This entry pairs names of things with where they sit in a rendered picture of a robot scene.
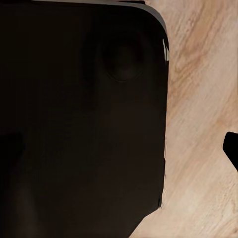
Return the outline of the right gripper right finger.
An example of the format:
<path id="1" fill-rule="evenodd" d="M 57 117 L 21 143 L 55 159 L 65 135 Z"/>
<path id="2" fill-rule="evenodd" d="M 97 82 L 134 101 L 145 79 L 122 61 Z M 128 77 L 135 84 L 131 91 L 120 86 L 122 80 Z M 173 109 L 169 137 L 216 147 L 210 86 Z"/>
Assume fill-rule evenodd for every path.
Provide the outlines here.
<path id="1" fill-rule="evenodd" d="M 223 150 L 238 171 L 238 133 L 227 132 Z"/>

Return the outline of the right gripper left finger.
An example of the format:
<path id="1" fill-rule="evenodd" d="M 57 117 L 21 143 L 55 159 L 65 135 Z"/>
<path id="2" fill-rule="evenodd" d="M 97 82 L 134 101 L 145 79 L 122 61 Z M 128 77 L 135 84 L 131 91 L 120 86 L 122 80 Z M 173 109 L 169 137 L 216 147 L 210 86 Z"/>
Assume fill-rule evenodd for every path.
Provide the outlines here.
<path id="1" fill-rule="evenodd" d="M 0 137 L 0 190 L 25 151 L 21 132 Z"/>

